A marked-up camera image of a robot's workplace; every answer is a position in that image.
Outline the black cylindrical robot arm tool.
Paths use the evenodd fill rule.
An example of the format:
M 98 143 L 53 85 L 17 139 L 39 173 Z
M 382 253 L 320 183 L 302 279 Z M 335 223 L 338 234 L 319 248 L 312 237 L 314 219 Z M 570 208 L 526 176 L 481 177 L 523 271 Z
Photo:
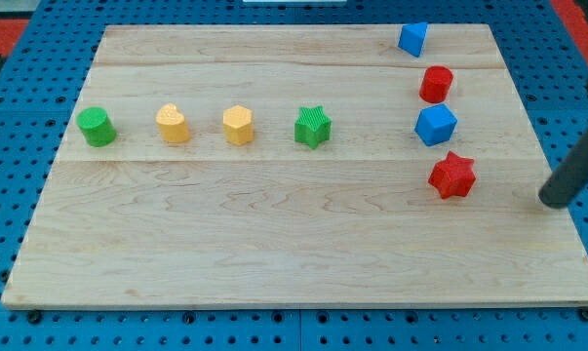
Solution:
M 588 129 L 542 185 L 538 192 L 538 198 L 548 208 L 563 209 L 587 184 Z

